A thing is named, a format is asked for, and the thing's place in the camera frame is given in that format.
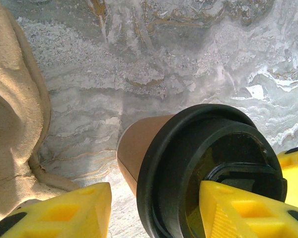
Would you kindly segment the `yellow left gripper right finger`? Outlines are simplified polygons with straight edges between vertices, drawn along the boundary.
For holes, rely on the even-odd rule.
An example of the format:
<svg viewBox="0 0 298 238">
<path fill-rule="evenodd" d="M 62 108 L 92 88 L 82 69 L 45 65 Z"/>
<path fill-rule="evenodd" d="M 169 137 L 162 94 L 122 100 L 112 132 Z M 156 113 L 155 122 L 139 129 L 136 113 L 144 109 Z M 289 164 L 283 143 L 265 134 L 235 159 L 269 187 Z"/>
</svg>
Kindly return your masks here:
<svg viewBox="0 0 298 238">
<path fill-rule="evenodd" d="M 206 238 L 298 238 L 298 208 L 215 181 L 200 184 Z"/>
</svg>

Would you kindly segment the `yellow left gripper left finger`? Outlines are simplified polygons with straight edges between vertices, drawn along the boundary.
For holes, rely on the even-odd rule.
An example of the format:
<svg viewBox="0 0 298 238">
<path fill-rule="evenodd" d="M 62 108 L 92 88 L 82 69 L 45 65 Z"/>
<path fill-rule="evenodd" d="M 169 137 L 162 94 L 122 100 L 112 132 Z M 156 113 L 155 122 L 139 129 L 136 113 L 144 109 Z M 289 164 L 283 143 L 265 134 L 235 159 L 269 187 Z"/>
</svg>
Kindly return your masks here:
<svg viewBox="0 0 298 238">
<path fill-rule="evenodd" d="M 107 238 L 112 193 L 108 182 L 17 209 L 0 221 L 0 238 Z"/>
</svg>

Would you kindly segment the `brown paper coffee cup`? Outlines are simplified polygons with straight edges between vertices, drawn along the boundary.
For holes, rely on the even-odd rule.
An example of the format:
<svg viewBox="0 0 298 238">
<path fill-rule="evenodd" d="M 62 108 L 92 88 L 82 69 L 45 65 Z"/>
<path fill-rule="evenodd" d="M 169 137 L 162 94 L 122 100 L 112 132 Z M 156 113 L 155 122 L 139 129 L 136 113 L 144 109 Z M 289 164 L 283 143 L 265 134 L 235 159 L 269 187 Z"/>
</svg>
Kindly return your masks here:
<svg viewBox="0 0 298 238">
<path fill-rule="evenodd" d="M 133 195 L 137 194 L 137 182 L 144 156 L 159 130 L 173 115 L 140 119 L 122 133 L 117 144 L 117 163 Z"/>
</svg>

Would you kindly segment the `black plastic cup lid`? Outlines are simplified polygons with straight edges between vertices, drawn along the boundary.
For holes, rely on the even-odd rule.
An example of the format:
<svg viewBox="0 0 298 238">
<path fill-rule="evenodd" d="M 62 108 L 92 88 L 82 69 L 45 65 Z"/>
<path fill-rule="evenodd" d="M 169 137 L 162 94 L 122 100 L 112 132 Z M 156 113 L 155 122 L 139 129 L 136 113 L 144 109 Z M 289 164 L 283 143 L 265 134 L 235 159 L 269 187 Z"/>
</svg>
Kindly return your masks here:
<svg viewBox="0 0 298 238">
<path fill-rule="evenodd" d="M 285 201 L 287 181 L 271 145 L 242 111 L 199 104 L 174 115 L 145 153 L 137 184 L 151 238 L 206 238 L 199 186 L 215 181 Z"/>
</svg>

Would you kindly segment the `pulp cardboard cup carrier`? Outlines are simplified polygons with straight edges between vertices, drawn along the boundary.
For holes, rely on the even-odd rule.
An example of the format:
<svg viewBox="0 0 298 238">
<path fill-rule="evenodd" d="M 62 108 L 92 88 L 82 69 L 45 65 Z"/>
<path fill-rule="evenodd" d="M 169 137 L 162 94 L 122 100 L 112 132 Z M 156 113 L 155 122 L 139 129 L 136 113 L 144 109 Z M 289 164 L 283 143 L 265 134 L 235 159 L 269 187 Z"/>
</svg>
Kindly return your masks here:
<svg viewBox="0 0 298 238">
<path fill-rule="evenodd" d="M 40 165 L 50 119 L 49 93 L 31 47 L 0 3 L 0 220 L 27 200 L 78 189 Z"/>
</svg>

